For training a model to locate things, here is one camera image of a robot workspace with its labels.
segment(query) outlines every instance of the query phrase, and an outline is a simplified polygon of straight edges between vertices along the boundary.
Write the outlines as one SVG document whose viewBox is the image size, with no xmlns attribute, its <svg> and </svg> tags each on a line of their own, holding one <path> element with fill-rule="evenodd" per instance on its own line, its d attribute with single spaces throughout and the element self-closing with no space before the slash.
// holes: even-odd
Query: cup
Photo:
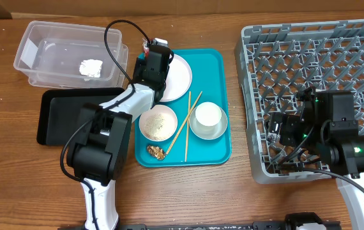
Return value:
<svg viewBox="0 0 364 230">
<path fill-rule="evenodd" d="M 203 132 L 212 132 L 215 130 L 222 118 L 222 112 L 217 104 L 204 102 L 196 107 L 195 117 L 197 128 Z"/>
</svg>

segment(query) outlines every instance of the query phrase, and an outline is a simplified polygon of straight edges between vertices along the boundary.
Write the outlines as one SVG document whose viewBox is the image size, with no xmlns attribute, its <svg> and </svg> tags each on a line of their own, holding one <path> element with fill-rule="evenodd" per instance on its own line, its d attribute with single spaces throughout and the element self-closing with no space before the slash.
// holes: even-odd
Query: transparent plastic container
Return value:
<svg viewBox="0 0 364 230">
<path fill-rule="evenodd" d="M 105 28 L 32 21 L 27 26 L 13 66 L 29 77 L 32 86 L 48 88 L 122 87 L 124 75 L 104 46 Z M 128 48 L 117 29 L 110 29 L 107 41 L 114 57 L 126 69 Z M 102 61 L 100 77 L 80 74 L 83 60 Z"/>
</svg>

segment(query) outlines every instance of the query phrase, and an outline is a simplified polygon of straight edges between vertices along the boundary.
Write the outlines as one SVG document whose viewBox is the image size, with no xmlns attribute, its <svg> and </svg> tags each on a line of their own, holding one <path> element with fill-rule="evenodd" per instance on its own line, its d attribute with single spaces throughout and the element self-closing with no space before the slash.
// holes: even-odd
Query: dish rack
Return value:
<svg viewBox="0 0 364 230">
<path fill-rule="evenodd" d="M 292 148 L 268 142 L 264 122 L 272 112 L 297 114 L 295 94 L 310 86 L 354 93 L 355 118 L 364 135 L 364 19 L 247 26 L 235 48 L 245 98 L 252 176 L 258 183 L 312 181 L 328 176 L 283 171 L 277 163 Z M 290 165 L 303 165 L 305 154 Z M 318 162 L 318 169 L 329 170 Z"/>
</svg>

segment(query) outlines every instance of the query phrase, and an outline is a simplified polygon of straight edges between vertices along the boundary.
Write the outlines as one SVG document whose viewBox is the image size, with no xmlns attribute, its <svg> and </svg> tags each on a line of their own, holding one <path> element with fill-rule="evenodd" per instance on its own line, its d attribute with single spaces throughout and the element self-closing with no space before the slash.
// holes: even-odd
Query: blue tray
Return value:
<svg viewBox="0 0 364 230">
<path fill-rule="evenodd" d="M 188 91 L 192 92 L 194 103 L 199 93 L 203 91 L 197 106 L 203 102 L 213 102 L 219 105 L 229 120 L 227 103 L 225 72 L 222 55 L 215 49 L 186 49 L 174 50 L 174 53 L 184 58 L 192 70 L 192 84 Z M 178 117 L 178 128 L 182 125 L 188 112 L 189 93 L 181 98 L 161 103 L 170 107 Z M 212 141 L 205 141 L 197 137 L 189 128 L 188 158 L 185 162 L 186 125 L 176 140 L 169 154 L 164 160 L 151 157 L 146 150 L 147 145 L 159 146 L 166 151 L 171 145 L 175 134 L 162 142 L 146 139 L 140 132 L 139 119 L 135 121 L 135 157 L 145 167 L 173 167 L 189 165 L 213 165 L 225 163 L 232 153 L 230 122 L 226 132 Z"/>
</svg>

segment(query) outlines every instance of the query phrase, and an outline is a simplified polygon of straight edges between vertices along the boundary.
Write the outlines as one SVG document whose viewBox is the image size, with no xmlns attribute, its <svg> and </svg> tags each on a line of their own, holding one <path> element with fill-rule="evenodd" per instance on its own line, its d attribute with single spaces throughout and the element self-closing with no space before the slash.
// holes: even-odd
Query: wooden chopstick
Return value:
<svg viewBox="0 0 364 230">
<path fill-rule="evenodd" d="M 190 97 L 191 97 L 191 91 L 189 91 L 188 113 L 189 113 L 189 110 L 190 110 Z M 186 124 L 185 162 L 188 159 L 189 120 L 190 119 L 188 118 L 188 122 Z"/>
<path fill-rule="evenodd" d="M 193 109 L 195 108 L 195 106 L 196 106 L 196 104 L 197 104 L 197 102 L 199 101 L 199 98 L 200 98 L 201 96 L 202 96 L 202 91 L 201 91 L 201 93 L 199 93 L 199 96 L 196 98 L 195 103 L 193 103 L 192 108 L 190 108 L 190 110 L 189 110 L 189 112 L 188 112 L 188 115 L 186 116 L 185 120 L 183 120 L 181 127 L 179 128 L 178 132 L 176 133 L 176 135 L 175 135 L 174 139 L 172 140 L 172 143 L 171 143 L 171 145 L 169 146 L 169 148 L 168 148 L 168 150 L 167 150 L 167 152 L 166 152 L 166 154 L 165 154 L 165 155 L 168 155 L 169 151 L 170 151 L 170 150 L 172 149 L 172 147 L 174 146 L 175 141 L 176 141 L 176 139 L 179 137 L 179 135 L 180 135 L 180 133 L 181 133 L 181 131 L 182 131 L 183 126 L 185 125 L 186 121 L 188 120 L 188 118 L 189 118 L 190 114 L 192 113 Z"/>
</svg>

